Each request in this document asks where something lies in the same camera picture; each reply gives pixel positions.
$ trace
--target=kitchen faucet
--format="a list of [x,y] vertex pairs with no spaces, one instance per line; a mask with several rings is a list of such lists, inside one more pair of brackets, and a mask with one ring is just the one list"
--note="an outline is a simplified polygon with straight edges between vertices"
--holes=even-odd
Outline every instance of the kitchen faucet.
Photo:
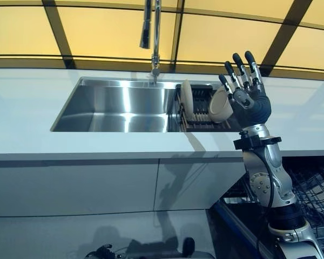
[[[143,30],[141,31],[140,47],[150,48],[150,18],[151,18],[151,0],[145,0]],[[155,0],[155,32],[153,39],[153,54],[151,56],[151,74],[154,82],[160,75],[158,47],[160,41],[160,18],[161,18],[161,0]]]

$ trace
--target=kitchen sink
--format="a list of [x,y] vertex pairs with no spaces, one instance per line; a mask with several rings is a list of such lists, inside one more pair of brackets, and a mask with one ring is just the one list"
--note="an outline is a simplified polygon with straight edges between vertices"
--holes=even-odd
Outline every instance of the kitchen sink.
[[178,83],[81,78],[52,126],[62,132],[177,131]]
[[62,132],[238,132],[234,117],[220,124],[206,116],[214,85],[192,84],[186,120],[179,82],[80,78],[51,130]]

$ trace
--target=cabinet door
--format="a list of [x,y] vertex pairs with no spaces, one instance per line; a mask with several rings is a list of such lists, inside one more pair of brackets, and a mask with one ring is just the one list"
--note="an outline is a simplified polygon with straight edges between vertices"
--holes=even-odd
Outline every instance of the cabinet door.
[[115,163],[0,168],[0,216],[152,211],[158,160]]
[[209,209],[244,173],[242,159],[161,159],[154,209]]

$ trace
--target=white countertop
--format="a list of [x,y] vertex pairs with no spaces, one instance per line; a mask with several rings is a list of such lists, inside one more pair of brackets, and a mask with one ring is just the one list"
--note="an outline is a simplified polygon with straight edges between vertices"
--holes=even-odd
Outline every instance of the white countertop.
[[[241,157],[238,133],[51,132],[80,77],[146,79],[148,73],[0,69],[0,160]],[[163,80],[217,82],[216,75],[161,74]],[[282,155],[324,155],[324,81],[265,78],[267,126]]]

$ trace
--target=dish drying rack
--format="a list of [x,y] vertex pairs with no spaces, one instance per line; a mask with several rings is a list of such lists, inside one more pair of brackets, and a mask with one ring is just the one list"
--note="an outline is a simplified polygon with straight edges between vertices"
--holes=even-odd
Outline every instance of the dish drying rack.
[[[292,178],[293,192],[299,200],[302,213],[310,223],[320,248],[324,250],[324,158],[283,158],[283,161],[283,166]],[[311,164],[318,165],[308,169]],[[248,174],[245,174],[223,195],[223,200],[226,203],[257,202],[248,182]]]
[[208,116],[208,107],[215,93],[211,85],[191,85],[193,95],[193,116],[187,120],[184,104],[180,100],[180,87],[177,86],[176,114],[182,132],[240,132],[234,116],[222,123],[213,122]]

